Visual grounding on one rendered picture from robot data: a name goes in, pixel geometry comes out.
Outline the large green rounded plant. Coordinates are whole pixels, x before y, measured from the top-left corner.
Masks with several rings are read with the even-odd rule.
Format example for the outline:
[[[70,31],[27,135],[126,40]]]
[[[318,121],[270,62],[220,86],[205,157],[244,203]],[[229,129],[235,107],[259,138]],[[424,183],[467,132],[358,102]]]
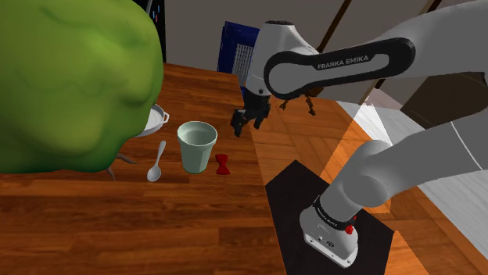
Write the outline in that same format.
[[[109,169],[162,82],[134,0],[0,0],[0,173]]]

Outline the black robot stand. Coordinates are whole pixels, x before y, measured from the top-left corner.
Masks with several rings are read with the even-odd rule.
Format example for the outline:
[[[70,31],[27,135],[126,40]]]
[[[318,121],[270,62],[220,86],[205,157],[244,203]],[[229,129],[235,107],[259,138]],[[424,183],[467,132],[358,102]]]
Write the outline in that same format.
[[[327,186],[296,160],[265,186],[287,275],[384,275],[393,231],[365,210],[354,224],[359,249],[350,267],[342,268],[305,242],[300,213]]]

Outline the blue box with white grid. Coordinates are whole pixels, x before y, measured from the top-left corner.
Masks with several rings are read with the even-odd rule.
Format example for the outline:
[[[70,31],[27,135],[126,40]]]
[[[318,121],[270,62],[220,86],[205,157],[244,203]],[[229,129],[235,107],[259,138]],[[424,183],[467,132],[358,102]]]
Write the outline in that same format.
[[[228,21],[222,27],[217,71],[236,75],[240,87],[245,86],[259,32],[258,28]]]

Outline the silver spoon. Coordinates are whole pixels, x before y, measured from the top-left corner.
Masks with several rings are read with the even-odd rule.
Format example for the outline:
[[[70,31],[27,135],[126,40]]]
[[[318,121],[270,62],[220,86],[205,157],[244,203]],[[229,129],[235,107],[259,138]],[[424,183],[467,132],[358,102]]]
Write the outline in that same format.
[[[147,180],[149,182],[155,182],[161,176],[161,169],[159,167],[159,161],[160,161],[160,157],[162,156],[163,151],[166,147],[166,144],[167,144],[166,141],[161,141],[159,144],[156,161],[155,161],[154,165],[148,170],[148,173],[147,173]]]

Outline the red bow tie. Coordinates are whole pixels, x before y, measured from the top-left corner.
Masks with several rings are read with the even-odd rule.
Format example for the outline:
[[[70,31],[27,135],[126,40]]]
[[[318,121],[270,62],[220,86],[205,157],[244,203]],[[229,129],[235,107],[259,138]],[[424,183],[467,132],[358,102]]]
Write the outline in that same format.
[[[215,159],[218,163],[218,168],[217,168],[216,174],[218,174],[218,175],[229,175],[230,170],[229,170],[229,168],[227,168],[228,155],[216,154]]]

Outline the pale green cup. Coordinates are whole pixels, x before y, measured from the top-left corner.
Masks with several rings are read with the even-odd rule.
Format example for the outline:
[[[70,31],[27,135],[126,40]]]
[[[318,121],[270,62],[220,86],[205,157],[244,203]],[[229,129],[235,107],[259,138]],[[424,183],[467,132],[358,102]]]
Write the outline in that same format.
[[[188,121],[178,128],[177,138],[184,170],[194,174],[203,172],[217,141],[216,129],[203,121]]]

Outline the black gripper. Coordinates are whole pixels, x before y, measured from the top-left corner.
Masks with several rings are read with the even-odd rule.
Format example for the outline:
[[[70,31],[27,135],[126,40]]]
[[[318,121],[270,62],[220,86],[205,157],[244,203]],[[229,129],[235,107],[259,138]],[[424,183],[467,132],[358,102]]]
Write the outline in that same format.
[[[260,125],[268,118],[271,108],[270,96],[256,95],[246,87],[242,91],[244,109],[236,109],[230,122],[237,138],[240,137],[242,128],[248,123],[248,119],[254,119],[253,126],[259,130]]]

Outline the dark brown cabinet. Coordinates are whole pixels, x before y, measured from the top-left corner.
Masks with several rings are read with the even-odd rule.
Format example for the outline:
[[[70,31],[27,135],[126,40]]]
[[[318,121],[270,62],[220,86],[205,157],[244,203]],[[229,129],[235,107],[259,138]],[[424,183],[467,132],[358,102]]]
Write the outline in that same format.
[[[425,129],[475,114],[488,107],[484,73],[428,77],[400,109]]]

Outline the brown wooden tripod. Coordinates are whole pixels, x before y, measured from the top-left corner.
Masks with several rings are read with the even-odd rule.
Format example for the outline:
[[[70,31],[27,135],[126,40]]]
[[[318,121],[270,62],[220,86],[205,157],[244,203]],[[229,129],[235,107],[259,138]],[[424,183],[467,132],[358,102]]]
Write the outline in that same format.
[[[327,32],[325,33],[325,36],[322,38],[321,43],[317,47],[317,51],[319,53],[322,53],[324,51],[325,46],[329,43],[333,33],[335,32],[336,28],[339,25],[340,20],[343,18],[344,14],[346,13],[346,11],[347,11],[347,9],[350,6],[350,3],[352,1],[353,0],[344,0],[343,1],[342,5],[339,8],[339,11],[336,13],[333,21],[331,22],[331,25],[329,26]],[[425,6],[422,8],[420,13],[423,14],[423,13],[428,13],[428,12],[433,11],[434,9],[436,9],[439,6],[439,4],[441,2],[442,2],[442,0],[427,0]],[[315,116],[316,112],[314,111],[314,105],[313,105],[311,99],[314,97],[317,97],[323,90],[324,90],[324,88],[322,88],[322,87],[316,87],[316,88],[310,89],[309,91],[306,91],[304,93],[304,96],[306,97],[306,103],[308,104],[308,107],[309,107],[309,113],[312,116]]]

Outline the black cabinet with coloured marks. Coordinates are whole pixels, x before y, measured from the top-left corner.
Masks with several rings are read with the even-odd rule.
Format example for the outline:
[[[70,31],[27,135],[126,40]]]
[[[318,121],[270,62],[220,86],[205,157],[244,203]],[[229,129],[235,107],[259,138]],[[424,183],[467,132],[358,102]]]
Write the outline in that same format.
[[[163,61],[167,61],[165,0],[132,0],[141,6],[154,23],[159,39]]]

